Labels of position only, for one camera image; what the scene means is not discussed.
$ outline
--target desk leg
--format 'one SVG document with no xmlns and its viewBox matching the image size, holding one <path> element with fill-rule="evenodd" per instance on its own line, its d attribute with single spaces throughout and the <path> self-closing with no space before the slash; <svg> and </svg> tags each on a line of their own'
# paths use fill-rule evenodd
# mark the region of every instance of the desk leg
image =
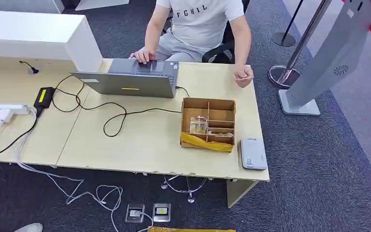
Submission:
<svg viewBox="0 0 371 232">
<path fill-rule="evenodd" d="M 259 181 L 239 180 L 236 182 L 227 180 L 228 208 L 233 207 L 249 190 Z"/>
</svg>

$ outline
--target silver kiosk stand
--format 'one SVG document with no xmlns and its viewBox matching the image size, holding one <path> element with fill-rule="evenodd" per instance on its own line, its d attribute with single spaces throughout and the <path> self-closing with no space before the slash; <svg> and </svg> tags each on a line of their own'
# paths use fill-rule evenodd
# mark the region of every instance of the silver kiosk stand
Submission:
<svg viewBox="0 0 371 232">
<path fill-rule="evenodd" d="M 290 89 L 278 92 L 287 115 L 320 115 L 315 98 L 351 74 L 371 24 L 371 0 L 346 0 L 329 35 Z"/>
</svg>

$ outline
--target yellow label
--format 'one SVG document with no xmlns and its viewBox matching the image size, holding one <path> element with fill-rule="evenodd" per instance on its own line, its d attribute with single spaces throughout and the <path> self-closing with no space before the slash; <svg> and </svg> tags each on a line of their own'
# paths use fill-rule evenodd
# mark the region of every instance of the yellow label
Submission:
<svg viewBox="0 0 371 232">
<path fill-rule="evenodd" d="M 46 89 L 44 89 L 44 90 L 42 91 L 41 98 L 39 98 L 39 103 L 42 103 L 42 102 L 43 102 L 43 99 L 44 99 L 44 95 L 45 95 L 45 93 L 46 93 Z"/>
<path fill-rule="evenodd" d="M 139 88 L 122 88 L 123 90 L 140 90 Z"/>
</svg>

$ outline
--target power strip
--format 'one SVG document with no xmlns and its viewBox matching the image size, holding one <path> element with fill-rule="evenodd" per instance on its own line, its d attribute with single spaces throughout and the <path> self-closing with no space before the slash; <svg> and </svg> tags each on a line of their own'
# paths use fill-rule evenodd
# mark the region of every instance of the power strip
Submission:
<svg viewBox="0 0 371 232">
<path fill-rule="evenodd" d="M 25 104 L 0 104 L 0 110 L 9 110 L 14 115 L 28 115 L 29 108 Z"/>
</svg>

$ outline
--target man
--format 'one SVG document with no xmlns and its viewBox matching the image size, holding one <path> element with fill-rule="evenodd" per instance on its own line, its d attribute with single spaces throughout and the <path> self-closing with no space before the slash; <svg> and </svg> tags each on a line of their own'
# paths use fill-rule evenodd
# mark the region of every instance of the man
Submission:
<svg viewBox="0 0 371 232">
<path fill-rule="evenodd" d="M 246 66 L 251 48 L 251 31 L 245 19 L 242 0 L 157 0 L 147 26 L 144 47 L 130 58 L 201 62 L 207 51 L 218 47 L 227 21 L 235 38 L 235 81 L 246 87 L 254 77 Z M 160 36 L 173 11 L 173 25 Z"/>
</svg>

